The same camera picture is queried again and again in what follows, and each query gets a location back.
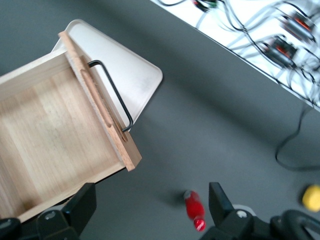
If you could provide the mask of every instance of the white tray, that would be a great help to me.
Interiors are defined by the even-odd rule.
[[[135,123],[162,81],[162,71],[83,20],[73,20],[65,30],[92,60],[103,62]],[[59,40],[52,51],[62,47]],[[96,70],[127,126],[129,120],[106,74],[99,66]]]

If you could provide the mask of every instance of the red bottle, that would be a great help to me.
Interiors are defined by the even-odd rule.
[[[199,232],[205,230],[205,208],[200,201],[198,193],[188,190],[184,193],[183,197],[186,206],[186,214],[193,220],[195,229]]]

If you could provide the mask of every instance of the gray floor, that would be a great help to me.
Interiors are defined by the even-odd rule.
[[[232,203],[250,206],[265,221],[286,209],[307,213],[298,195],[306,184],[320,184],[319,172],[290,172],[274,160],[277,143],[297,127],[302,102],[148,0],[1,1],[0,75],[50,52],[74,19],[164,73],[131,131],[143,160],[96,185],[98,207],[81,239],[199,239],[181,193],[196,190],[207,206],[209,182],[220,182]],[[222,81],[238,82],[237,75],[241,87]],[[257,98],[252,89],[264,94]],[[318,112],[307,115],[283,159],[307,155],[316,163],[319,120]]]

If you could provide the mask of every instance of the yellow object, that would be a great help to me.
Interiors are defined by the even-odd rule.
[[[312,212],[320,211],[320,186],[309,186],[302,198],[303,205]]]

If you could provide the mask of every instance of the metal wire handle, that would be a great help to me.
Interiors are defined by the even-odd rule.
[[[94,67],[96,65],[100,65],[102,67],[102,69],[104,70],[105,75],[107,76],[107,78],[108,78],[108,80],[109,80],[109,82],[110,82],[110,84],[111,84],[111,86],[112,86],[117,98],[119,99],[119,102],[120,102],[120,104],[121,104],[121,106],[122,106],[127,118],[129,119],[129,126],[123,128],[122,132],[129,131],[131,129],[131,127],[134,125],[134,121],[133,121],[133,119],[132,119],[132,117],[130,115],[130,112],[128,111],[127,106],[125,105],[122,97],[120,96],[120,93],[118,92],[118,89],[117,89],[116,85],[114,84],[114,81],[112,80],[112,78],[111,78],[106,66],[100,60],[93,60],[91,62],[88,62],[88,66],[90,68],[92,68],[92,67]]]

